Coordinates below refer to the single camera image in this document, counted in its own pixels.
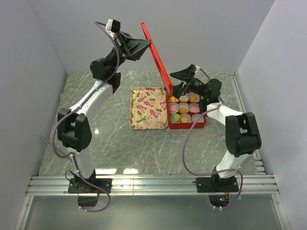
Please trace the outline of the red box lid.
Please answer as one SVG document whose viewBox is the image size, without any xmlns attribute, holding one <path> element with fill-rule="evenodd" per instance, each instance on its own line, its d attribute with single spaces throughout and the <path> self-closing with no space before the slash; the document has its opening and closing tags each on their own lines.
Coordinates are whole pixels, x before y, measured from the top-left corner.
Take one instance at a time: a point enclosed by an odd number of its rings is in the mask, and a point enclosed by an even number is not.
<svg viewBox="0 0 307 230">
<path fill-rule="evenodd" d="M 144 32 L 144 35 L 145 35 L 146 39 L 151 41 L 151 44 L 149 46 L 151 54 L 153 56 L 153 59 L 154 59 L 154 61 L 156 63 L 156 66 L 157 66 L 157 69 L 158 69 L 158 71 L 160 73 L 160 76 L 162 78 L 162 81 L 164 83 L 165 90 L 168 93 L 168 95 L 170 96 L 173 93 L 173 84 L 172 84 L 172 82 L 171 82 L 171 80 L 169 78 L 169 75 L 168 75 L 168 73 L 167 73 L 167 71 L 165 69 L 165 66 L 164 66 L 161 58 L 160 58 L 160 55 L 159 55 L 159 53 L 158 53 L 158 51 L 156 49 L 156 46 L 155 46 L 155 44 L 153 42 L 153 39 L 151 38 L 151 35 L 149 33 L 149 30 L 148 30 L 146 24 L 144 22 L 142 22 L 141 23 L 141 27 L 142 27 L 142 30 Z"/>
</svg>

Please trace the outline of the round yellow biscuit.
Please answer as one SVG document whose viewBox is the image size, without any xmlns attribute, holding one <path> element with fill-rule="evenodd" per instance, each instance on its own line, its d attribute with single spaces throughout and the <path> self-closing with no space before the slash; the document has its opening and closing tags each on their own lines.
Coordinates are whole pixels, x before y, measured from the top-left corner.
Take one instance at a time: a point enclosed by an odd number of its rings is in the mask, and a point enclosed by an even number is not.
<svg viewBox="0 0 307 230">
<path fill-rule="evenodd" d="M 186 101 L 186 99 L 185 99 L 185 97 L 181 96 L 181 97 L 179 98 L 179 101 L 181 101 L 181 102 L 185 102 L 185 101 Z"/>
</svg>

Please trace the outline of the orange swirl cookie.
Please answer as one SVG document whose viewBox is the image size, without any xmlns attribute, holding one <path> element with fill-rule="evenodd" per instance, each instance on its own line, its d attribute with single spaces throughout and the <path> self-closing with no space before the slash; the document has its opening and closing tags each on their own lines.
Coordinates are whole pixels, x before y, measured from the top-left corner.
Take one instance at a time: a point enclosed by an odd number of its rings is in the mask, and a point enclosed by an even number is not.
<svg viewBox="0 0 307 230">
<path fill-rule="evenodd" d="M 189 97 L 189 101 L 192 103 L 196 103 L 197 102 L 197 98 L 194 96 Z"/>
</svg>

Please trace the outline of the pink macaron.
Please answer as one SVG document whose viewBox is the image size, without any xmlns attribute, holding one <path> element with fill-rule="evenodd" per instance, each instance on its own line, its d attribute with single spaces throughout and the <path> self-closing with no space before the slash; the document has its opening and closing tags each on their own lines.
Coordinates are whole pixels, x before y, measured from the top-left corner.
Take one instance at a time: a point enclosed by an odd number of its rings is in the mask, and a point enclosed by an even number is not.
<svg viewBox="0 0 307 230">
<path fill-rule="evenodd" d="M 177 112 L 177 107 L 175 105 L 171 105 L 169 107 L 170 113 L 176 113 Z"/>
<path fill-rule="evenodd" d="M 200 110 L 199 110 L 198 107 L 192 107 L 192 108 L 191 108 L 191 112 L 193 112 L 193 113 L 199 113 Z"/>
</svg>

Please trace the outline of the green macaron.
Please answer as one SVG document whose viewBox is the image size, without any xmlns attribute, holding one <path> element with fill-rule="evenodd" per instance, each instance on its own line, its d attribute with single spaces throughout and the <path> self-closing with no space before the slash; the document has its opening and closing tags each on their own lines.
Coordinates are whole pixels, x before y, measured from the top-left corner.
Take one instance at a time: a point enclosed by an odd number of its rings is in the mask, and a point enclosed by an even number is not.
<svg viewBox="0 0 307 230">
<path fill-rule="evenodd" d="M 174 121 L 175 122 L 179 122 L 180 121 L 180 115 L 179 114 L 175 114 L 174 115 Z"/>
</svg>

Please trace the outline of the orange flower cookie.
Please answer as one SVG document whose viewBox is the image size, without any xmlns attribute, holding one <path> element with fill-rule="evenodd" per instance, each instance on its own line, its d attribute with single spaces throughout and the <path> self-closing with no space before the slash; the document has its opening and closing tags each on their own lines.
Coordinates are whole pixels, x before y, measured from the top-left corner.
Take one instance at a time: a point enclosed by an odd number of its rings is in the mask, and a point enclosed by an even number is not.
<svg viewBox="0 0 307 230">
<path fill-rule="evenodd" d="M 180 108 L 180 113 L 184 114 L 187 112 L 187 109 L 185 107 Z"/>
</svg>

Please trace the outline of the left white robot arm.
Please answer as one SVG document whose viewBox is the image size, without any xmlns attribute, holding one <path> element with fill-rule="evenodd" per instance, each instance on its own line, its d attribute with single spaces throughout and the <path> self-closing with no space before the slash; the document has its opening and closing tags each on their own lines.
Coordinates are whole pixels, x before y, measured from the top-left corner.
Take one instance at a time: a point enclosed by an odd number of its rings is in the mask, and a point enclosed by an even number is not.
<svg viewBox="0 0 307 230">
<path fill-rule="evenodd" d="M 119 88 L 121 73 L 117 71 L 118 67 L 126 60 L 139 60 L 151 44 L 149 39 L 133 38 L 125 32 L 110 32 L 109 36 L 114 45 L 110 53 L 90 64 L 95 79 L 93 87 L 70 109 L 59 111 L 56 126 L 55 135 L 67 148 L 67 157 L 72 159 L 77 171 L 71 184 L 87 193 L 98 188 L 95 169 L 87 152 L 92 140 L 90 123 L 95 111 Z"/>
</svg>

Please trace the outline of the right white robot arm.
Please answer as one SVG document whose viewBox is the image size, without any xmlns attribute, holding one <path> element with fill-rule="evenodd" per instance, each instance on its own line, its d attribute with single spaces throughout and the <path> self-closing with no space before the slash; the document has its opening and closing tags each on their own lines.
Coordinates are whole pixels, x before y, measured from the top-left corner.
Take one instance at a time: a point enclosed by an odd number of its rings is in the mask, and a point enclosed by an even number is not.
<svg viewBox="0 0 307 230">
<path fill-rule="evenodd" d="M 215 191 L 224 191 L 235 183 L 235 174 L 244 160 L 261 147 L 261 137 L 255 115 L 227 107 L 220 98 L 222 83 L 209 78 L 203 83 L 195 78 L 201 68 L 191 64 L 186 69 L 172 72 L 171 77 L 181 83 L 173 87 L 173 96 L 179 98 L 187 92 L 202 97 L 201 117 L 210 117 L 225 126 L 226 153 L 214 168 L 210 182 Z"/>
</svg>

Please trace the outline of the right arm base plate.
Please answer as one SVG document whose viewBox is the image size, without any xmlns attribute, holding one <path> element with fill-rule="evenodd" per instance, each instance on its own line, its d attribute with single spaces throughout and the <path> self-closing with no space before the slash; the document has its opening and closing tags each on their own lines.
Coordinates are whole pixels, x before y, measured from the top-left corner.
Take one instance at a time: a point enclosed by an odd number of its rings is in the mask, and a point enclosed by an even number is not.
<svg viewBox="0 0 307 230">
<path fill-rule="evenodd" d="M 238 192 L 239 187 L 235 176 L 230 178 L 212 177 L 197 177 L 196 183 L 198 193 L 223 193 L 223 192 Z"/>
</svg>

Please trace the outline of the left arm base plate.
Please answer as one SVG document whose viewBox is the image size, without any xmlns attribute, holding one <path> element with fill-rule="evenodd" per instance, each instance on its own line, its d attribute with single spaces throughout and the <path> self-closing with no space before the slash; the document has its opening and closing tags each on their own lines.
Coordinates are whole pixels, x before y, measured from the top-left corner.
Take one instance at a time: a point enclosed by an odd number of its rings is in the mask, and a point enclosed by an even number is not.
<svg viewBox="0 0 307 230">
<path fill-rule="evenodd" d="M 104 189 L 108 193 L 110 193 L 111 191 L 111 186 L 112 186 L 111 178 L 95 178 L 91 180 L 89 183 Z M 69 194 L 88 194 L 88 193 L 96 193 L 97 191 L 98 191 L 97 188 L 85 183 L 79 177 L 77 177 L 77 180 L 75 180 L 74 178 L 70 179 L 68 186 Z"/>
</svg>

